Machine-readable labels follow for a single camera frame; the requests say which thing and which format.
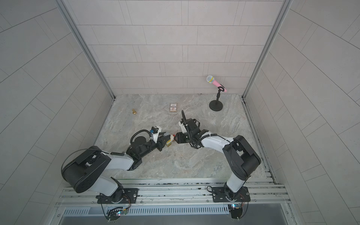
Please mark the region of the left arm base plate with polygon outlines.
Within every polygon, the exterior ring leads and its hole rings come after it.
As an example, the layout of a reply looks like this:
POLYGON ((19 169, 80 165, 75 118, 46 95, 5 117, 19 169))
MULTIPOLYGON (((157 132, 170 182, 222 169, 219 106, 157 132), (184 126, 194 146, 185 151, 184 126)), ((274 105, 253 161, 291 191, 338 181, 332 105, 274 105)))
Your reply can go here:
POLYGON ((134 204, 137 201, 138 192, 138 188, 124 188, 111 196, 100 194, 96 196, 96 199, 98 204, 134 204))

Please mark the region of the circuit board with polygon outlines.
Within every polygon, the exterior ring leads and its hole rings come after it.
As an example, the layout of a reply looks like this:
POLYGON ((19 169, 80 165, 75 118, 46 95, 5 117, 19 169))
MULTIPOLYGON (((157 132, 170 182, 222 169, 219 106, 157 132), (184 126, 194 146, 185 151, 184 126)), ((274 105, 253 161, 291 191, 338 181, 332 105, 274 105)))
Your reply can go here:
POLYGON ((130 207, 127 207, 127 208, 124 208, 124 207, 113 208, 107 213, 107 220, 115 222, 121 216, 126 215, 129 212, 129 209, 130 209, 130 207))
POLYGON ((240 204, 229 204, 228 210, 232 219, 240 220, 245 215, 244 206, 240 204))

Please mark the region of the black microphone stand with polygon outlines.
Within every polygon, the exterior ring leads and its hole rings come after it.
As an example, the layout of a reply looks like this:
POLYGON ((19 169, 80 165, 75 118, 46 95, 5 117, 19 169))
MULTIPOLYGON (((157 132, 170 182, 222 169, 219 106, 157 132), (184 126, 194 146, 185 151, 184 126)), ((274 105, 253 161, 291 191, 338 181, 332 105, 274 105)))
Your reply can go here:
POLYGON ((220 95, 221 95, 221 92, 224 92, 225 91, 225 88, 223 86, 219 86, 218 87, 218 92, 217 92, 217 98, 215 100, 212 100, 210 103, 209 103, 209 108, 215 112, 219 112, 223 109, 223 104, 221 101, 219 101, 219 98, 220 98, 220 95))

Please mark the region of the aluminium rail frame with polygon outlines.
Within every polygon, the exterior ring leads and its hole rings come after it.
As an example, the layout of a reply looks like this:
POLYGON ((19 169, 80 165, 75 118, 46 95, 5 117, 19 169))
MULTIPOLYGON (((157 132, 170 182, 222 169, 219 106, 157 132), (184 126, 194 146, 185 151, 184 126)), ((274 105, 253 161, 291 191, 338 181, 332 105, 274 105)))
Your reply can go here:
POLYGON ((124 188, 138 188, 136 203, 98 204, 98 192, 85 191, 76 193, 72 188, 65 188, 55 207, 58 216, 104 216, 116 207, 130 207, 123 216, 150 215, 222 215, 230 214, 229 204, 240 204, 244 211, 250 205, 274 204, 287 210, 291 202, 284 185, 274 184, 272 178, 254 178, 248 180, 250 202, 214 202, 207 187, 223 187, 214 179, 159 179, 159 180, 121 180, 124 188))

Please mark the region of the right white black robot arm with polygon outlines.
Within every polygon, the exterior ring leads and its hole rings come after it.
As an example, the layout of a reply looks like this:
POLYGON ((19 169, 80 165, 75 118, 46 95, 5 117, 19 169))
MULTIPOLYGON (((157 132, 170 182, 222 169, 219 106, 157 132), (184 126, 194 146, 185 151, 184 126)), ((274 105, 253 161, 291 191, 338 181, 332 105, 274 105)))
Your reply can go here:
POLYGON ((251 174, 260 166, 261 159, 243 136, 234 138, 222 137, 209 130, 201 130, 200 122, 196 119, 187 119, 184 111, 179 126, 182 131, 175 135, 178 143, 189 143, 190 147, 198 150, 210 148, 224 154, 232 171, 230 178, 224 184, 224 195, 230 202, 249 202, 248 191, 244 187, 251 174))

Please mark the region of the white long lego brick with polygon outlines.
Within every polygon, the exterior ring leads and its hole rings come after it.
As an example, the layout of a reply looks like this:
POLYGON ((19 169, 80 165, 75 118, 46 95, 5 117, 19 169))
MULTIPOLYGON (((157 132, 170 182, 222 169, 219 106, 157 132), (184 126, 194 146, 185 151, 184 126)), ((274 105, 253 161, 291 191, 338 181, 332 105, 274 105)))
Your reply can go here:
POLYGON ((167 143, 172 143, 174 141, 174 136, 170 135, 170 139, 167 141, 167 143))

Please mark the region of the pink toy microphone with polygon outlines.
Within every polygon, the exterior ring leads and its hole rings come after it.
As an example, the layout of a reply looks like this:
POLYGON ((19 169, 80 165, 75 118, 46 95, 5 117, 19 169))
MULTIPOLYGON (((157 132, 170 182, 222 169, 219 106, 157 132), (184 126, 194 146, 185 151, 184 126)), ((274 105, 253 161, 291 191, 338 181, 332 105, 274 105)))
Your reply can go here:
POLYGON ((215 85, 217 88, 219 88, 219 87, 222 88, 223 92, 227 92, 227 89, 222 84, 220 84, 218 81, 216 81, 213 76, 211 76, 211 75, 207 76, 206 81, 210 84, 215 85))

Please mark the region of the left circuit board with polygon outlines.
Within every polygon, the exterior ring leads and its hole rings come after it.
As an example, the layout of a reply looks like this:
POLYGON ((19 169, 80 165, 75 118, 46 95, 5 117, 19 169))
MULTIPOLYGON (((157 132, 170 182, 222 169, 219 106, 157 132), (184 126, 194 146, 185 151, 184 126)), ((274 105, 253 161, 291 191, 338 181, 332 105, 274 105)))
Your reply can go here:
POLYGON ((107 213, 107 220, 115 222, 121 216, 126 215, 129 212, 129 209, 130 209, 130 207, 127 207, 127 208, 124 208, 124 207, 113 208, 107 213))

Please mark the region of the right circuit board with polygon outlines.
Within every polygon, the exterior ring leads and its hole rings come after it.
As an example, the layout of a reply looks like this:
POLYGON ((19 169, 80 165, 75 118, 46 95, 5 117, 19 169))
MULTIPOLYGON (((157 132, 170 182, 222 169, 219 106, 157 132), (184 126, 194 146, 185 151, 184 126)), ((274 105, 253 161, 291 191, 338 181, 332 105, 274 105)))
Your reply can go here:
POLYGON ((240 204, 229 204, 228 210, 232 219, 240 220, 245 215, 244 206, 240 204))

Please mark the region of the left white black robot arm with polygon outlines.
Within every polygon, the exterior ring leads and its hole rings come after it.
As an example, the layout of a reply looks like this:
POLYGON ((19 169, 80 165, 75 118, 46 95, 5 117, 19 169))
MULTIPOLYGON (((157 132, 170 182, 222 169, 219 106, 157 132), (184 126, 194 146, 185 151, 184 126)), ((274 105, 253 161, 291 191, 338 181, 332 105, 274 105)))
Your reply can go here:
POLYGON ((143 157, 153 150, 162 151, 172 135, 155 126, 150 130, 137 131, 130 139, 126 152, 106 153, 97 146, 85 149, 66 166, 61 167, 61 175, 77 193, 87 190, 98 192, 99 203, 120 203, 128 198, 124 187, 115 178, 102 176, 105 170, 137 169, 143 157))

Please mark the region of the red white card box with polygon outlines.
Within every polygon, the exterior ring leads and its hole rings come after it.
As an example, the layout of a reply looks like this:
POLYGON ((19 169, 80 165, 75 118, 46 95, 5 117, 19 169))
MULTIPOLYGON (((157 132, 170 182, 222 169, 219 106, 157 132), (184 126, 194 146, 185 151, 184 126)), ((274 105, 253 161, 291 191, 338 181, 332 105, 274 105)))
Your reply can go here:
POLYGON ((169 111, 171 113, 176 113, 177 112, 177 103, 171 103, 169 111))

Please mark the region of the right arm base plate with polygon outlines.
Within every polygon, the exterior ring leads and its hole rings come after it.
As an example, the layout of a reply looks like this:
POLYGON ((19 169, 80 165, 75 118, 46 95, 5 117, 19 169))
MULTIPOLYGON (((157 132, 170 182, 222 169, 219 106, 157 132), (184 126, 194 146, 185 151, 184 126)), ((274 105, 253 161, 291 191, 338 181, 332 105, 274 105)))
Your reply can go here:
POLYGON ((207 187, 215 203, 240 202, 247 203, 251 201, 247 187, 241 187, 238 192, 233 192, 227 187, 207 187))

